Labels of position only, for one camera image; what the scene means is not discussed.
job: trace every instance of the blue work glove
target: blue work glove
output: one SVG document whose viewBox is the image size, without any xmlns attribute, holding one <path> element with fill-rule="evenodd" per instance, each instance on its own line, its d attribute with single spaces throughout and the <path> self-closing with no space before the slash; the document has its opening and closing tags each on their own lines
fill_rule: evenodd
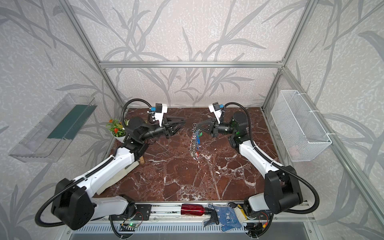
<svg viewBox="0 0 384 240">
<path fill-rule="evenodd" d="M 234 228 L 242 228 L 239 220 L 237 219 L 235 210 L 228 206 L 219 206 L 219 205 L 213 205 L 209 203 L 207 205 L 208 208 L 215 209 L 218 216 L 218 221 L 221 224 L 221 231 L 226 232 Z"/>
</svg>

